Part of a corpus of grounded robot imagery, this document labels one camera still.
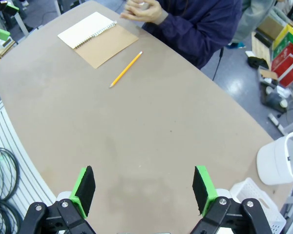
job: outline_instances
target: yellow pencil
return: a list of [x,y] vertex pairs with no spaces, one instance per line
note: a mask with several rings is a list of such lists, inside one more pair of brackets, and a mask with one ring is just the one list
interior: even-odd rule
[[135,61],[140,57],[142,54],[142,51],[128,64],[128,66],[122,71],[122,73],[119,74],[119,76],[113,81],[113,83],[110,85],[110,88],[113,87],[119,80],[122,78],[122,76],[128,71],[128,69],[134,64]]

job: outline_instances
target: spiral notebook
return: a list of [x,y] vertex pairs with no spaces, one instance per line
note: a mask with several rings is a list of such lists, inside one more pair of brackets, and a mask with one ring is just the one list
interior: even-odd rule
[[94,68],[138,39],[99,12],[84,18],[58,37]]

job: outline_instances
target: beige tabletop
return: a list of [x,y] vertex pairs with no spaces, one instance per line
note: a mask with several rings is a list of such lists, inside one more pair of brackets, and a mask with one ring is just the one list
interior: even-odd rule
[[[139,37],[98,69],[57,37],[95,11]],[[72,190],[80,168],[92,166],[97,189],[88,221],[99,234],[188,233],[200,218],[195,165],[206,165],[216,188],[250,176],[279,207],[291,188],[260,182],[256,154],[272,139],[246,111],[176,52],[94,1],[0,61],[0,96],[55,194]]]

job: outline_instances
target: yellow object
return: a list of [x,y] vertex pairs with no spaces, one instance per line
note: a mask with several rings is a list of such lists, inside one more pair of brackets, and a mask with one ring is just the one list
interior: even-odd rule
[[134,64],[135,61],[140,57],[142,54],[142,51],[128,64],[128,66],[122,71],[122,73],[119,74],[119,76],[113,81],[113,83],[110,85],[110,88],[113,87],[119,80],[122,78],[122,76],[128,71],[128,69]]
[[273,44],[272,44],[272,50],[275,50],[275,48],[280,44],[280,42],[282,41],[282,39],[286,36],[286,34],[290,32],[293,35],[293,28],[287,24],[282,31],[279,33],[279,35],[277,36],[277,38],[274,40]]

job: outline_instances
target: navy blue jacket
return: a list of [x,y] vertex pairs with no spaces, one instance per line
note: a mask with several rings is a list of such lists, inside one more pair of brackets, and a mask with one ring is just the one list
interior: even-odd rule
[[199,69],[215,51],[231,41],[242,14],[241,0],[158,2],[168,12],[168,17],[159,25],[145,23],[143,29]]

